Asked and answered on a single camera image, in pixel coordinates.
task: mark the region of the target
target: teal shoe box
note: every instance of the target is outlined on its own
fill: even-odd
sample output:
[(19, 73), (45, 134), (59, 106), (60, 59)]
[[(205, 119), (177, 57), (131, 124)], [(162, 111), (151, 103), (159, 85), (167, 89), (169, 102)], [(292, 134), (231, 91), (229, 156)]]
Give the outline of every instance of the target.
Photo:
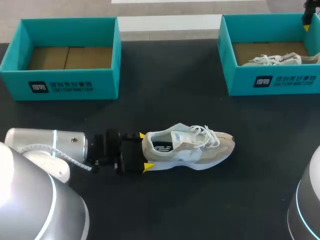
[(118, 98), (116, 17), (22, 19), (0, 66), (16, 101)]
[[(320, 52), (320, 19), (315, 14), (306, 32), (302, 16), (300, 13), (222, 16), (217, 45), (230, 96), (320, 93), (320, 64), (242, 66), (236, 60), (235, 45), (245, 44), (253, 45), (243, 48), (242, 57), (250, 51), (258, 53), (255, 46), (266, 43), (278, 46), (272, 55), (285, 55), (286, 47), (296, 43), (304, 45), (309, 56), (316, 55)], [(287, 53), (291, 52), (302, 54), (295, 49)], [(268, 55), (261, 48), (255, 57), (263, 54)]]

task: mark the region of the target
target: white sneaker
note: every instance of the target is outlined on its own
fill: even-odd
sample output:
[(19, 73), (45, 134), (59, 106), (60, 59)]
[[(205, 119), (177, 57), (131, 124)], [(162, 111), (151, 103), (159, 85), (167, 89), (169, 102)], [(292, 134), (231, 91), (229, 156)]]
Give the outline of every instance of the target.
[(315, 56), (300, 56), (294, 52), (284, 56), (261, 55), (255, 57), (243, 66), (263, 66), (263, 65), (301, 65), (320, 64), (320, 52)]
[(234, 148), (234, 138), (227, 133), (182, 123), (167, 130), (148, 132), (142, 140), (144, 157), (155, 163), (151, 171), (175, 166), (208, 169), (229, 157)]

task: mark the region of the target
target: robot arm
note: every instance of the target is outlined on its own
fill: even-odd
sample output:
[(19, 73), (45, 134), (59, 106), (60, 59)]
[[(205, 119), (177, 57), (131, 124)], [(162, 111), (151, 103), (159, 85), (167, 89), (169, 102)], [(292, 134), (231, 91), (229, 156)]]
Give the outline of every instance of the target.
[(305, 8), (305, 11), (302, 16), (302, 23), (304, 29), (308, 32), (312, 17), (316, 13), (316, 8), (320, 7), (320, 0), (307, 0), (303, 6)]

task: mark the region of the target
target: cardboard bottom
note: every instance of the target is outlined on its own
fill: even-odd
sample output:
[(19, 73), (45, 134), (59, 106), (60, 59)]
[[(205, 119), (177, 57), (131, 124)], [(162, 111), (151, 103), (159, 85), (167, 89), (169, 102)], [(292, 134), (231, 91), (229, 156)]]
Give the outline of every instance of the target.
[(112, 47), (35, 47), (27, 70), (110, 69)]
[(232, 47), (238, 66), (261, 55), (283, 56), (296, 53), (300, 56), (308, 56), (303, 42), (233, 43)]

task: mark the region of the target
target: shoe tongue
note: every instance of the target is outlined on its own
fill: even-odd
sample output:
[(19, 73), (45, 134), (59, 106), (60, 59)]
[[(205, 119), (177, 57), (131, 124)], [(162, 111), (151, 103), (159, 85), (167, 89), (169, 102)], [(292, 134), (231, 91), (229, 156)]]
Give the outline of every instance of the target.
[(281, 65), (302, 64), (301, 57), (294, 52), (284, 55), (281, 58)]
[(172, 131), (171, 137), (173, 149), (178, 148), (182, 143), (198, 145), (198, 143), (195, 143), (196, 135), (192, 132)]

